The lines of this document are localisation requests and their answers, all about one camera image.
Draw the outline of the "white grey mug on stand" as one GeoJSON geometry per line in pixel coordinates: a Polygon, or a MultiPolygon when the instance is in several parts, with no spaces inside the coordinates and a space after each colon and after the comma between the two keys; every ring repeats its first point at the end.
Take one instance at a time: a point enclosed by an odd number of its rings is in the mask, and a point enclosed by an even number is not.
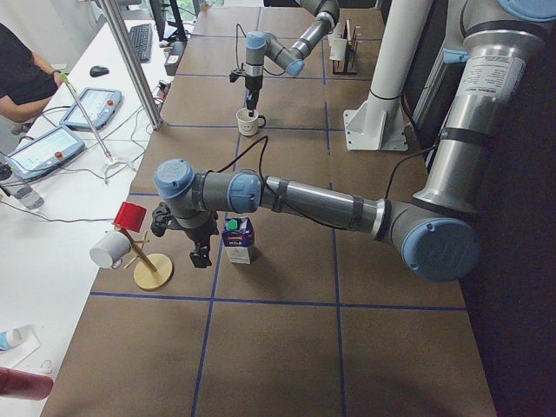
{"type": "Polygon", "coordinates": [[[100,268],[118,268],[131,250],[129,239],[120,231],[110,231],[89,251],[90,259],[100,268]]]}

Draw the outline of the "white smiley face mug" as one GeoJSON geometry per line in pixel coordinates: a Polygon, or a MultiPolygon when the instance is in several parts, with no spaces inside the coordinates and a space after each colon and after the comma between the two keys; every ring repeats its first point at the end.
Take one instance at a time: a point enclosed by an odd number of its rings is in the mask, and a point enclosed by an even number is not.
{"type": "Polygon", "coordinates": [[[266,117],[261,115],[256,109],[238,109],[235,117],[238,130],[243,136],[254,136],[267,123],[266,117]]]}

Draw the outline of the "red cup on stand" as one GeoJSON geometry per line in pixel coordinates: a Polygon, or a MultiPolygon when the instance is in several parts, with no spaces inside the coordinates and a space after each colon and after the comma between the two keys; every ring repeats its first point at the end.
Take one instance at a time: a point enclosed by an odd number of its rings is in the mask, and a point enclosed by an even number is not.
{"type": "Polygon", "coordinates": [[[118,209],[113,225],[118,228],[139,232],[147,209],[131,202],[123,202],[118,209]]]}

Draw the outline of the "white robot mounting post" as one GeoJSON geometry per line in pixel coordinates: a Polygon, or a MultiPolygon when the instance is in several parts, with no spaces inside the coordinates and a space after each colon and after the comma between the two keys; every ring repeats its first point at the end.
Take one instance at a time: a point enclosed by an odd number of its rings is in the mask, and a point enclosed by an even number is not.
{"type": "Polygon", "coordinates": [[[408,149],[400,100],[433,2],[393,0],[367,100],[343,112],[347,149],[408,149]]]}

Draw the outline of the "wooden mug tree stand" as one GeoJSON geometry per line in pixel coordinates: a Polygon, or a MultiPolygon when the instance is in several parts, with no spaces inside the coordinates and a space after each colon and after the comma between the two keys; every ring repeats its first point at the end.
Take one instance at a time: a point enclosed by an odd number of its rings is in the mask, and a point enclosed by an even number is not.
{"type": "Polygon", "coordinates": [[[149,243],[148,231],[145,231],[139,240],[135,240],[125,228],[115,227],[115,231],[127,238],[130,250],[134,253],[123,268],[135,267],[133,276],[136,285],[147,291],[154,291],[164,286],[174,273],[174,264],[165,254],[147,255],[144,252],[144,246],[149,243]]]}

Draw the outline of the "far teach pendant tablet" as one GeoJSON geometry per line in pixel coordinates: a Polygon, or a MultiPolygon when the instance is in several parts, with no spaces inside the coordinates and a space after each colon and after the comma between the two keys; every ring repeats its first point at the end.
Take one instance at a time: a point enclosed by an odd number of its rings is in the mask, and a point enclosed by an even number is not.
{"type": "MultiPolygon", "coordinates": [[[[122,101],[122,92],[116,89],[87,88],[79,96],[96,129],[102,129],[116,113],[122,101]]],[[[90,131],[82,111],[74,103],[60,120],[60,124],[76,131],[90,131]]]]}

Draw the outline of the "teach pendant tablet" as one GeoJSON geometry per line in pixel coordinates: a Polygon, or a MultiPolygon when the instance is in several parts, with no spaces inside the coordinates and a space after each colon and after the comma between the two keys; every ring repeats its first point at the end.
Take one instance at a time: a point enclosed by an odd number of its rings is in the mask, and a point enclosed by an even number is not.
{"type": "Polygon", "coordinates": [[[60,126],[9,153],[6,163],[20,178],[31,180],[60,168],[84,148],[80,137],[60,126]]]}
{"type": "MultiPolygon", "coordinates": [[[[122,101],[122,92],[116,89],[87,88],[79,96],[96,129],[102,129],[116,113],[122,101]]],[[[60,124],[76,131],[90,131],[82,111],[74,103],[60,120],[60,124]]]]}

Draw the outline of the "person in black shirt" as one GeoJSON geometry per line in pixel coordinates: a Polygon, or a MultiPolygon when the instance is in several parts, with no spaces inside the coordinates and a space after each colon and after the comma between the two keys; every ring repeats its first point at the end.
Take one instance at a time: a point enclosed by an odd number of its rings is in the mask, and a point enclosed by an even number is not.
{"type": "Polygon", "coordinates": [[[1,116],[28,122],[43,112],[62,83],[59,70],[1,24],[1,116]]]}

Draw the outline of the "black computer keyboard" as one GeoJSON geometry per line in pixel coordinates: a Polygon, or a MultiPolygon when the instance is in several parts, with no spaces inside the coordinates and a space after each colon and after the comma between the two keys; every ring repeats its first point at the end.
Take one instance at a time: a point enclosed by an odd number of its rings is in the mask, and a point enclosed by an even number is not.
{"type": "Polygon", "coordinates": [[[150,23],[139,24],[129,29],[129,39],[141,63],[148,63],[150,61],[152,34],[153,31],[150,23]]]}

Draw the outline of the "black computer mouse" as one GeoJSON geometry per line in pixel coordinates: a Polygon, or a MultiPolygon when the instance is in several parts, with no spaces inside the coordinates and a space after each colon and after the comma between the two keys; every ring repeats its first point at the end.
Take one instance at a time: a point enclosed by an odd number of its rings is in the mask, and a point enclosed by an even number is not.
{"type": "Polygon", "coordinates": [[[94,78],[99,76],[105,76],[108,74],[109,74],[109,69],[107,67],[103,67],[100,65],[92,66],[89,70],[89,75],[94,78]]]}

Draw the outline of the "blue milk carton green cap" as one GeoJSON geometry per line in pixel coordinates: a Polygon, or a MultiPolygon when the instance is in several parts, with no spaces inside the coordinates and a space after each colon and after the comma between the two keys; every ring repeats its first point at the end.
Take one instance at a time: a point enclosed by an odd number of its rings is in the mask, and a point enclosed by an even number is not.
{"type": "Polygon", "coordinates": [[[226,218],[222,242],[232,263],[250,264],[254,258],[255,231],[249,218],[226,218]]]}

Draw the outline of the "dark red bottle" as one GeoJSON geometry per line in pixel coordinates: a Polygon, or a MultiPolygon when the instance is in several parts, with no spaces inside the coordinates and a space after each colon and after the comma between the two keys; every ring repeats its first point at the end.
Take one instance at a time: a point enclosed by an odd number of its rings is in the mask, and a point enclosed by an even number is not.
{"type": "Polygon", "coordinates": [[[1,367],[1,395],[23,400],[43,400],[54,381],[49,376],[1,367]]]}

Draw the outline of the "upper white mug on rack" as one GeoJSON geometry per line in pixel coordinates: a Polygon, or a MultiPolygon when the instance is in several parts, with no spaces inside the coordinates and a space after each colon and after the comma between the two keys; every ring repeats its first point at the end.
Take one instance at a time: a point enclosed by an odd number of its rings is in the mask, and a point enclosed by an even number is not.
{"type": "Polygon", "coordinates": [[[338,24],[334,27],[334,30],[328,34],[328,42],[331,43],[333,40],[341,38],[341,26],[338,24]]]}

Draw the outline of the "black box on desk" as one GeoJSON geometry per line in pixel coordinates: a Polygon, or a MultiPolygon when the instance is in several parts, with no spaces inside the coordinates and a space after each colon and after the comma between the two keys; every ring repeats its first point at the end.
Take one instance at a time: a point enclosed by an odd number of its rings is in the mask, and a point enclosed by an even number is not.
{"type": "Polygon", "coordinates": [[[168,55],[166,57],[166,61],[164,63],[164,69],[168,76],[175,76],[180,61],[181,61],[180,55],[168,55]]]}

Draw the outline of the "metal reacher grabber stick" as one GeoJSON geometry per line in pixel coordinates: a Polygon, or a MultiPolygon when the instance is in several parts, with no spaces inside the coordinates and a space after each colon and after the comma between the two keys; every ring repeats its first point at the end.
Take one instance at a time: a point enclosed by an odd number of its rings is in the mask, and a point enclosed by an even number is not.
{"type": "Polygon", "coordinates": [[[129,158],[120,158],[118,156],[112,155],[111,152],[109,151],[109,149],[107,148],[107,146],[105,145],[103,139],[101,138],[101,136],[98,132],[98,129],[96,129],[94,127],[94,125],[93,125],[92,121],[90,120],[85,108],[83,107],[83,105],[81,104],[81,102],[79,100],[79,96],[83,91],[80,94],[78,94],[76,92],[75,87],[71,84],[71,82],[70,82],[70,80],[69,80],[69,78],[66,74],[62,73],[61,78],[63,80],[64,85],[68,88],[70,94],[73,96],[73,98],[75,100],[75,104],[82,111],[83,116],[84,116],[85,120],[87,121],[87,123],[90,127],[90,131],[93,133],[97,143],[99,144],[99,146],[103,150],[103,153],[105,155],[105,161],[103,163],[103,180],[104,180],[104,182],[108,183],[108,171],[109,171],[109,169],[114,168],[118,164],[123,164],[124,166],[130,167],[133,171],[136,171],[136,168],[134,167],[133,162],[129,158]]]}

